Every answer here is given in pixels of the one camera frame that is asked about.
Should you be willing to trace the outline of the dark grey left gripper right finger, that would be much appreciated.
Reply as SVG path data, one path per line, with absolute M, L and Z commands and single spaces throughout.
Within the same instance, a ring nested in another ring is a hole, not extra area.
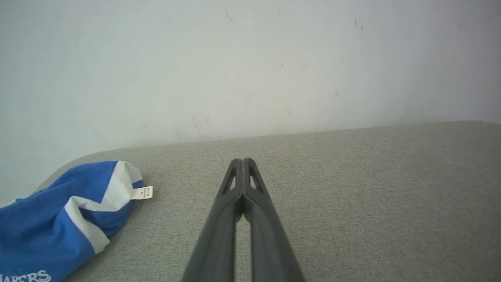
M 253 282 L 304 282 L 285 229 L 256 162 L 243 160 L 243 210 L 250 224 Z

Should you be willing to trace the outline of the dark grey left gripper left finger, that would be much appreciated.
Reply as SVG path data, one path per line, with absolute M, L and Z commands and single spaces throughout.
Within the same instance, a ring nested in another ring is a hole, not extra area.
M 243 213 L 243 160 L 233 159 L 224 175 L 183 282 L 234 282 L 236 223 Z

